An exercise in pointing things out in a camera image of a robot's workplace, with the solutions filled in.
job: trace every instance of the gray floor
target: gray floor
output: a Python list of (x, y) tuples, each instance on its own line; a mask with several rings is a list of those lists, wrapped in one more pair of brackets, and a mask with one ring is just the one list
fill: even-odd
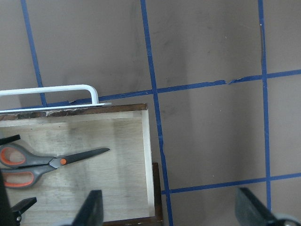
[[(146, 0), (145, 11), (144, 0), (1, 0), (0, 89), (37, 87), (37, 75), (45, 87), (92, 85), (114, 105), (147, 103), (166, 226), (237, 226), (237, 186), (301, 218), (301, 1), (263, 0), (266, 57), (258, 2)], [(39, 95), (0, 103), (42, 105)]]

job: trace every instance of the black and orange scissors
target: black and orange scissors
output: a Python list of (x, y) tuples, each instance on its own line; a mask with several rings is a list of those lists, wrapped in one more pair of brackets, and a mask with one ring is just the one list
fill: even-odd
[(11, 168), (1, 169), (4, 185), (9, 188), (30, 187), (44, 173), (76, 161), (94, 157), (108, 150), (109, 148), (100, 148), (77, 154), (51, 157), (34, 155), (20, 145), (3, 145), (0, 147), (0, 162)]

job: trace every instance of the blue tape grid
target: blue tape grid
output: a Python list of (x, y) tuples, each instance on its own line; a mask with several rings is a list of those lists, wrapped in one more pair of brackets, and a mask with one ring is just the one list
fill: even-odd
[[(43, 87), (37, 53), (36, 53), (36, 48), (34, 46), (34, 41), (33, 41), (32, 28), (30, 26), (30, 20), (29, 20), (26, 0), (20, 0), (20, 1), (21, 1), (21, 6), (22, 6), (25, 27), (26, 27), (26, 31), (27, 31), (28, 42), (29, 42), (29, 46), (30, 46), (30, 51), (32, 53), (32, 62), (33, 62), (33, 67), (34, 67), (34, 71), (36, 74), (38, 87)], [(40, 98), (41, 98), (42, 105), (44, 107), (47, 107), (47, 101), (46, 101), (45, 94), (40, 93)]]
[[(22, 11), (24, 15), (24, 22), (27, 30), (28, 41), (30, 44), (30, 49), (32, 53), (32, 61), (34, 65), (34, 70), (36, 74), (36, 79), (39, 87), (43, 87), (42, 79), (40, 76), (40, 68), (38, 64), (37, 54), (34, 46), (32, 30), (30, 26), (30, 20), (26, 5), (26, 0), (20, 0), (22, 5)], [(166, 203), (167, 203), (167, 211), (168, 211), (168, 218), (169, 218), (169, 225), (173, 225), (173, 218), (172, 218), (172, 208), (170, 202), (170, 194), (173, 193), (180, 193), (180, 192), (189, 192), (189, 191), (196, 191), (196, 190), (204, 190), (204, 189), (211, 189), (211, 188), (218, 188), (218, 187), (227, 187), (227, 186), (237, 186), (237, 185), (245, 185), (245, 184), (252, 184), (252, 183), (259, 183), (259, 182), (266, 182), (267, 183), (267, 206), (271, 208), (271, 190), (270, 190), (270, 182), (273, 180), (281, 180), (281, 179), (289, 179), (289, 178), (299, 178), (301, 177), (301, 173), (295, 174), (287, 174), (287, 175), (280, 175), (280, 176), (271, 176), (270, 175), (270, 165), (269, 165), (269, 116), (268, 116), (268, 87), (267, 87), (267, 79), (277, 78), (277, 77), (284, 77), (284, 76), (291, 76), (291, 75), (298, 75), (301, 74), (301, 69), (299, 70), (292, 70), (292, 71), (285, 71), (285, 72), (277, 72), (277, 73), (270, 73), (267, 74), (267, 67), (266, 67), (266, 49), (265, 49), (265, 30), (264, 30), (264, 16), (263, 16), (263, 1), (258, 0), (258, 10), (259, 10), (259, 20), (261, 24), (261, 35), (262, 35), (262, 67), (261, 72), (262, 75), (254, 75), (254, 76), (247, 76), (241, 79), (233, 80), (230, 83), (226, 83), (224, 80), (214, 81), (214, 82), (201, 82), (201, 83), (194, 83), (188, 85), (181, 85), (181, 86), (173, 86), (167, 88), (157, 88), (156, 84), (156, 77), (154, 72), (153, 60), (152, 60), (152, 50), (151, 50), (151, 41), (150, 41), (150, 33), (148, 28), (148, 19), (147, 19), (147, 10), (145, 0), (141, 0), (141, 10), (143, 16), (143, 27), (144, 27), (144, 34), (145, 34), (145, 42), (147, 48), (147, 56), (149, 61), (149, 68), (150, 68), (150, 77), (151, 77), (151, 84), (152, 90), (143, 90), (137, 92), (129, 92), (123, 94), (115, 94), (109, 96), (99, 97), (99, 101), (105, 100), (113, 100), (113, 99), (120, 99), (120, 98), (127, 98), (127, 97), (137, 97), (137, 96), (144, 96), (144, 95), (153, 95), (154, 104), (155, 104), (155, 112), (156, 112), (156, 120), (157, 120), (157, 129), (158, 129), (158, 136), (159, 136), (159, 144), (160, 144), (160, 153), (161, 153), (161, 161), (162, 161), (162, 171), (163, 177), (165, 182), (165, 190), (162, 191), (162, 194), (166, 195)], [(257, 178), (257, 179), (250, 179), (250, 180), (242, 180), (242, 181), (233, 181), (233, 182), (226, 182), (226, 183), (219, 183), (219, 184), (212, 184), (212, 185), (204, 185), (204, 186), (194, 186), (194, 187), (185, 187), (185, 188), (177, 188), (177, 189), (169, 189), (168, 184), (168, 177), (167, 177), (167, 167), (166, 167), (166, 159), (163, 150), (163, 134), (162, 134), (162, 127), (161, 127), (161, 119), (160, 119), (160, 109), (159, 109), (159, 102), (158, 102), (158, 93), (166, 93), (166, 92), (173, 92), (179, 90), (187, 90), (187, 89), (196, 89), (196, 88), (203, 88), (203, 87), (210, 87), (210, 86), (218, 86), (218, 85), (226, 85), (232, 83), (240, 83), (245, 81), (255, 81), (255, 80), (262, 80), (263, 83), (263, 102), (264, 102), (264, 132), (265, 132), (265, 154), (266, 154), (266, 177), (265, 178)], [(90, 98), (86, 99), (79, 99), (74, 102), (57, 102), (47, 104), (46, 98), (44, 94), (40, 94), (42, 106), (35, 106), (35, 107), (45, 107), (45, 106), (63, 106), (63, 105), (78, 105), (78, 104), (86, 104), (91, 102)]]
[(267, 208), (271, 210), (271, 181), (270, 181), (270, 159), (269, 159), (269, 104), (268, 104), (268, 78), (267, 78), (267, 59), (266, 59), (266, 48), (265, 48), (263, 0), (258, 0), (258, 11), (259, 11), (259, 23), (261, 26), (261, 44), (262, 44), (261, 72), (262, 72), (262, 91), (263, 91), (263, 121), (264, 121)]
[(145, 44), (146, 44), (146, 50), (147, 50), (147, 59), (149, 62), (151, 87), (152, 87), (153, 99), (154, 99), (154, 105), (155, 105), (160, 156), (161, 156), (164, 188), (165, 188), (165, 195), (166, 195), (168, 222), (169, 222), (169, 226), (173, 226), (174, 223), (173, 223), (173, 214), (172, 214), (172, 207), (171, 207), (170, 193), (169, 193), (167, 166), (166, 166), (166, 159), (165, 159), (164, 150), (163, 150), (164, 142), (163, 142), (162, 123), (161, 123), (161, 115), (160, 115), (160, 107), (159, 107), (159, 99), (158, 99), (158, 90), (157, 90), (155, 69), (154, 69), (154, 64), (153, 64), (153, 60), (152, 60), (151, 38), (150, 38), (149, 23), (148, 23), (148, 18), (147, 18), (145, 0), (140, 0), (140, 4), (141, 4), (142, 19), (143, 19)]

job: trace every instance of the wooden drawer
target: wooden drawer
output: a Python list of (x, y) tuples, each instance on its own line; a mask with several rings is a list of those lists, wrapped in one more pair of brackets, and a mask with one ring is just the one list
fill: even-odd
[(7, 189), (11, 205), (37, 197), (23, 226), (71, 222), (88, 193), (99, 189), (103, 191), (104, 221), (155, 216), (145, 104), (5, 113), (0, 114), (0, 133), (2, 137), (20, 134), (16, 143), (42, 156), (110, 148), (46, 173), (32, 187)]

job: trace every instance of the white handle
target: white handle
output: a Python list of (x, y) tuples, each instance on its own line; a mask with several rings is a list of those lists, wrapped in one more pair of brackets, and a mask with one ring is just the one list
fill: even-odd
[(57, 91), (70, 91), (70, 90), (88, 90), (91, 94), (92, 104), (98, 104), (98, 94), (94, 87), (89, 85), (70, 85), (70, 86), (52, 86), (42, 88), (29, 88), (29, 89), (11, 89), (0, 91), (0, 96), (30, 94), (30, 93), (48, 93)]

